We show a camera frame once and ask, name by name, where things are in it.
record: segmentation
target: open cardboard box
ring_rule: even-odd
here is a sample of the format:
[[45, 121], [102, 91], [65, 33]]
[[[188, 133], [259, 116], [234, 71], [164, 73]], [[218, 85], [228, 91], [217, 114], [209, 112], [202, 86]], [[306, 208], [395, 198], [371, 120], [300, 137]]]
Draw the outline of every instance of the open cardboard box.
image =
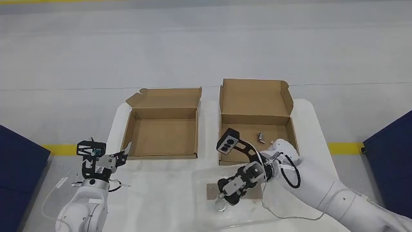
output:
[[122, 149], [128, 159], [196, 159], [201, 88], [141, 89], [126, 100], [132, 107]]
[[[277, 139], [285, 139], [297, 149], [290, 117], [294, 102], [288, 88], [285, 81], [224, 79], [220, 87], [220, 135], [233, 128], [259, 151], [267, 150]], [[259, 132], [264, 144], [258, 142]], [[247, 156], [238, 151], [219, 156], [219, 165], [246, 162]]]

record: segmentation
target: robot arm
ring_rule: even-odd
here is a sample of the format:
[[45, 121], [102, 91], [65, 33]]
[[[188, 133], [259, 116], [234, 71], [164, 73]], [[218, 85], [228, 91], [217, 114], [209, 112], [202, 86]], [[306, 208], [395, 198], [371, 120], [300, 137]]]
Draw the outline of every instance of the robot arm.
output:
[[299, 200], [331, 216], [352, 232], [412, 231], [411, 219], [392, 213], [348, 189], [337, 177], [316, 163], [299, 158], [289, 142], [279, 139], [266, 151], [257, 152], [239, 138], [237, 131], [229, 128], [219, 140], [217, 149], [228, 154], [238, 148], [237, 143], [244, 145], [243, 153], [253, 150], [256, 155], [248, 153], [250, 164], [240, 167], [233, 177], [218, 181], [221, 194], [216, 203], [219, 205], [223, 199], [231, 205], [237, 204], [248, 188], [258, 184], [256, 179], [265, 179], [264, 182], [276, 179]]
[[103, 230], [108, 215], [109, 179], [119, 166], [126, 163], [131, 143], [119, 153], [105, 155], [106, 144], [82, 141], [77, 144], [77, 155], [83, 156], [83, 182], [75, 196], [60, 211], [55, 224], [56, 232], [99, 232]]

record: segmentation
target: white table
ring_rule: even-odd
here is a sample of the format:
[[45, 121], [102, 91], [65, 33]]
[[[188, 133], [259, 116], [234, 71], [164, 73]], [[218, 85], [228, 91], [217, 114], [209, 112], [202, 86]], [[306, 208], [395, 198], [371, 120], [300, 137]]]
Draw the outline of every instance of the white table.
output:
[[[119, 151], [129, 108], [125, 103], [117, 110], [107, 143], [107, 153]], [[196, 170], [218, 167], [216, 151], [216, 142], [219, 138], [218, 101], [201, 101], [199, 113], [198, 159], [129, 160], [113, 175], [113, 178], [132, 186], [110, 193], [109, 215], [104, 231], [152, 232], [200, 229], [193, 222], [195, 207], [192, 174]], [[300, 154], [337, 176], [312, 104], [304, 99], [295, 99], [292, 118]], [[284, 208], [287, 213], [305, 217], [317, 217], [320, 214], [292, 195], [286, 198], [287, 205]], [[260, 231], [348, 231], [327, 215], [315, 222], [279, 220], [269, 224], [230, 230], [255, 231], [256, 226], [259, 226]]]

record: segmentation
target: box flap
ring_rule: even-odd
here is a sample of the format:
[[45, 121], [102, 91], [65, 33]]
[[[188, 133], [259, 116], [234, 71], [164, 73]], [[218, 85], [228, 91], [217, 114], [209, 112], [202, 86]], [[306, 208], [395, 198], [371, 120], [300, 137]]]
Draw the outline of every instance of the box flap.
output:
[[140, 89], [126, 100], [132, 108], [197, 108], [201, 88]]
[[293, 109], [289, 85], [278, 80], [224, 79], [221, 112], [238, 115], [290, 116]]

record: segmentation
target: brown cardboard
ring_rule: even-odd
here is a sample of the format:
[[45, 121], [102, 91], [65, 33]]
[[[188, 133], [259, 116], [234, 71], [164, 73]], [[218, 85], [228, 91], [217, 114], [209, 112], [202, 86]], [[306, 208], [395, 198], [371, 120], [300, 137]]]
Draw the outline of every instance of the brown cardboard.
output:
[[201, 88], [185, 88], [141, 89], [128, 98], [128, 159], [196, 159], [200, 97]]
[[[267, 150], [277, 139], [285, 139], [297, 149], [290, 117], [294, 102], [288, 88], [285, 81], [224, 79], [220, 88], [220, 135], [233, 128], [259, 151]], [[259, 132], [263, 132], [264, 144], [258, 142]], [[219, 165], [246, 162], [248, 158], [238, 151], [219, 157]]]

